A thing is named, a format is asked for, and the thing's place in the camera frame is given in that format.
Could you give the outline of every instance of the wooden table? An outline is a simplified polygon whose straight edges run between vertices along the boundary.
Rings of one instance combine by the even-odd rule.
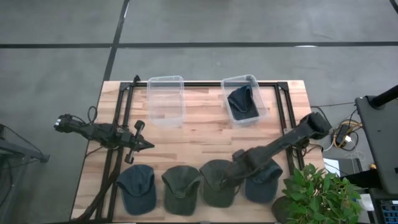
[[[287,81],[290,97],[294,107],[297,124],[300,119],[311,112],[304,82],[301,80]],[[98,103],[97,123],[112,123],[120,82],[104,82]],[[255,126],[248,128],[234,128],[229,120],[228,112],[223,102],[220,87],[185,87],[186,118],[181,128],[161,128],[147,119],[147,98],[145,87],[135,87],[129,118],[130,127],[141,119],[146,123],[142,135],[146,140],[155,144],[155,148],[135,153],[135,164],[147,164],[155,171],[157,191],[156,208],[145,215],[132,216],[123,207],[121,191],[118,190],[114,222],[273,222],[271,203],[259,205],[248,201],[242,192],[235,196],[229,208],[213,208],[204,205],[198,197],[195,213],[189,217],[172,215],[163,208],[164,184],[161,175],[177,165],[190,165],[199,169],[204,163],[212,159],[231,159],[233,152],[239,149],[249,149],[259,145],[266,145],[282,135],[275,90],[261,87],[262,95],[269,108],[270,118],[263,119]],[[282,95],[285,117],[288,119],[285,97]],[[88,152],[99,146],[91,142]],[[72,218],[81,215],[94,199],[100,189],[103,175],[106,150],[92,153],[86,158],[81,173]],[[283,179],[289,176],[286,152],[282,151],[273,159],[283,168],[284,173],[279,179],[278,193],[275,199],[282,196]],[[305,156],[305,163],[312,163],[316,167],[324,167],[320,150],[312,150]],[[122,162],[121,170],[130,167]],[[105,198],[104,214],[108,210],[109,195]]]

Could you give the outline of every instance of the concrete floor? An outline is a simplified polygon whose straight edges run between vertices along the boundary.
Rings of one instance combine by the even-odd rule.
[[[0,0],[0,44],[111,43],[123,0]],[[397,41],[388,0],[134,0],[120,42]],[[68,220],[87,141],[53,130],[96,105],[109,49],[0,49],[0,123],[51,154],[31,164],[14,223]],[[398,83],[398,47],[119,49],[111,80],[181,75],[305,80],[312,105],[353,101]],[[338,123],[353,105],[325,108]],[[364,169],[373,159],[362,132]],[[324,157],[345,157],[331,149]]]

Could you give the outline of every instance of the plastic bin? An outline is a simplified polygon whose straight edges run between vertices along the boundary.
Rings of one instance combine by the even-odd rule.
[[[147,84],[148,119],[164,127],[180,127],[185,118],[181,76],[154,77]]]
[[[252,98],[254,104],[256,105],[258,116],[248,119],[237,120],[234,118],[232,114],[231,106],[228,103],[228,96],[236,89],[246,85],[250,85],[252,88],[252,94],[253,94]],[[234,124],[240,126],[249,126],[256,123],[262,118],[268,117],[269,112],[264,102],[264,99],[262,98],[259,84],[254,75],[242,75],[238,77],[225,78],[221,81],[221,87],[223,89],[224,100],[226,103],[226,108],[228,110],[229,117],[231,118],[231,121]]]

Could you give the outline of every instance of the gray cap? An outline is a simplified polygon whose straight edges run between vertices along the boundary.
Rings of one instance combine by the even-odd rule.
[[[255,175],[248,177],[244,183],[246,198],[256,203],[271,202],[278,189],[278,178],[283,170],[271,159],[267,165]]]
[[[175,166],[163,175],[164,207],[175,215],[192,215],[197,204],[199,171],[190,166]]]
[[[152,167],[134,165],[123,171],[116,184],[122,190],[124,208],[131,215],[142,215],[156,206],[155,175]]]
[[[201,195],[203,201],[210,206],[226,208],[232,205],[235,197],[234,187],[221,187],[225,179],[225,170],[231,161],[215,159],[207,162],[200,168],[204,176]]]

